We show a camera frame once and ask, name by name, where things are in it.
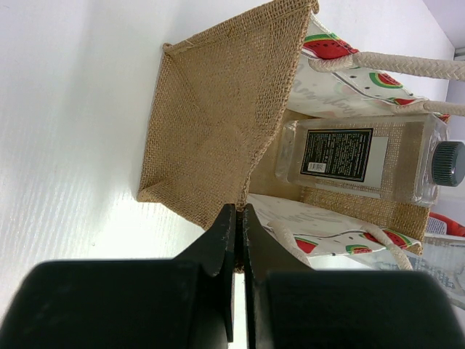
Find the beige bottle grey cap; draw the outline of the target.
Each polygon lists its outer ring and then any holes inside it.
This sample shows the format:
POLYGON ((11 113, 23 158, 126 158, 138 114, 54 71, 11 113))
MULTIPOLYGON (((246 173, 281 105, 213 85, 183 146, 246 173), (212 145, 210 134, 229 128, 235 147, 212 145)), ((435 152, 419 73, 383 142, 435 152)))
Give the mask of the beige bottle grey cap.
POLYGON ((464 180, 464 143, 433 114, 302 119, 284 124, 283 182, 429 207, 464 180))

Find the burlap watermelon canvas bag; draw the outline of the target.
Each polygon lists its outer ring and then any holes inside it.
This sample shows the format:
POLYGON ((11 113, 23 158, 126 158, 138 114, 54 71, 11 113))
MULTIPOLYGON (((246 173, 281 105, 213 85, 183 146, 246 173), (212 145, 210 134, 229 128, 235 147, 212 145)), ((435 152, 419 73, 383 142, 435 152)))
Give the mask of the burlap watermelon canvas bag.
MULTIPOLYGON (((317 19, 316 1, 271 1, 165 44, 137 199, 209 228, 224 204, 262 222, 303 262, 421 244, 429 207, 303 187, 275 175, 285 123, 433 114, 462 105, 410 93, 392 73, 461 81, 464 63, 361 52, 317 19)), ((419 249, 412 246, 408 249, 419 249)))

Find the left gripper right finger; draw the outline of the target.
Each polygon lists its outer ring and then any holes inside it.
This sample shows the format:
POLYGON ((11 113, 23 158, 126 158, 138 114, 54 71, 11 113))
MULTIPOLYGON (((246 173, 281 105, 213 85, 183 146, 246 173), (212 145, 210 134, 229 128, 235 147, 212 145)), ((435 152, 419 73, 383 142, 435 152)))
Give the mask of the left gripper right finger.
POLYGON ((447 295, 414 271, 315 271, 242 214, 250 348, 462 348, 447 295))

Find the red bottle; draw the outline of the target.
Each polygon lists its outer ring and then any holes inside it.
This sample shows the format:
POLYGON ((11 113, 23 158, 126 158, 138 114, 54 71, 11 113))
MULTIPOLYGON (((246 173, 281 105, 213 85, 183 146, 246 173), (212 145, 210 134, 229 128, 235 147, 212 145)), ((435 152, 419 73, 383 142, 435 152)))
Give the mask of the red bottle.
POLYGON ((437 235, 464 237, 465 227, 442 214, 430 212, 426 232, 437 235))

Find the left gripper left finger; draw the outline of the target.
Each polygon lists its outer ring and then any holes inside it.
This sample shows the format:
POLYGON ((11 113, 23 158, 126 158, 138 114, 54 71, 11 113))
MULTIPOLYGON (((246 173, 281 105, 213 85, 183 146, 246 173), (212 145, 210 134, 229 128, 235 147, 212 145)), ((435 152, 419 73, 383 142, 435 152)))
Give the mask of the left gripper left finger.
POLYGON ((24 279, 3 348, 226 348, 233 340, 236 210, 225 205, 162 260, 61 260, 24 279))

